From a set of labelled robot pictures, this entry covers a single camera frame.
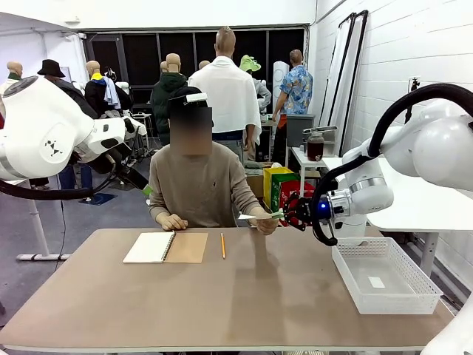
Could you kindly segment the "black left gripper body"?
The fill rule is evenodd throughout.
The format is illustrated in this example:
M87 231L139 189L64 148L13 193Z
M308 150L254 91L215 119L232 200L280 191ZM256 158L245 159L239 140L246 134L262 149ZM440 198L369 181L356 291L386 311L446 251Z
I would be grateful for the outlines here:
M131 168L128 166L128 159L132 149L128 145L117 145L107 152L107 156L112 162L113 178L130 178Z

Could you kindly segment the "person's right hand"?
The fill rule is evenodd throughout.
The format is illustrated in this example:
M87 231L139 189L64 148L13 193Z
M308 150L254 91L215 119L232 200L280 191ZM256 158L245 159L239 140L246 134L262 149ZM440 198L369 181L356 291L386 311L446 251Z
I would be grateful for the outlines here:
M157 215L156 221L165 231L184 230L188 227L187 220L183 220L178 215L169 214L168 212L163 212Z

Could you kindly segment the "person's left hand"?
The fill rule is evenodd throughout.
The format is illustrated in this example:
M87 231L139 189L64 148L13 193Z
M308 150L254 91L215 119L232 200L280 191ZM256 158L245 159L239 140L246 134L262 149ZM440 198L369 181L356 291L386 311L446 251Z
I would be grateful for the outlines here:
M273 219L272 216L267 213L261 206L254 207L251 210L251 215L255 217L251 223L256 229L263 235L270 235L275 232L279 221Z

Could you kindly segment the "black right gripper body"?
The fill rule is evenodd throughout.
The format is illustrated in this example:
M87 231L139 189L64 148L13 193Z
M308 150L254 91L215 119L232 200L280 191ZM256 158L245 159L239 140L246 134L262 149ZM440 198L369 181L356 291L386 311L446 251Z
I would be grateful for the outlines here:
M296 203L296 219L298 220L296 228L305 230L308 226L314 226L318 220L316 213L318 204L312 197L299 197Z

